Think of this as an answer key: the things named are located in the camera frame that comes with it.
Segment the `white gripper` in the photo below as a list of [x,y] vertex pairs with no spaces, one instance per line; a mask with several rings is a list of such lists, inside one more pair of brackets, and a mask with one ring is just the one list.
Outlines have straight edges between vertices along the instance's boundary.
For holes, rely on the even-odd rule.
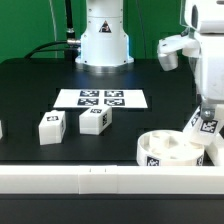
[[224,104],[224,35],[194,32],[161,39],[157,55],[164,71],[178,67],[179,50],[189,58],[195,84],[202,97],[201,118],[213,120],[213,104]]

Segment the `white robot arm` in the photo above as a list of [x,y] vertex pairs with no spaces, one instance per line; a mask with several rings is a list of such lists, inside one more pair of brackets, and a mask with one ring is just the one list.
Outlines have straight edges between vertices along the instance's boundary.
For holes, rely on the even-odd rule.
[[[87,28],[76,63],[98,72],[133,62],[123,30],[123,0],[86,0]],[[178,67],[177,52],[189,58],[201,95],[201,118],[215,117],[224,104],[224,0],[182,0],[180,23],[185,30],[161,39],[157,47],[165,71]]]

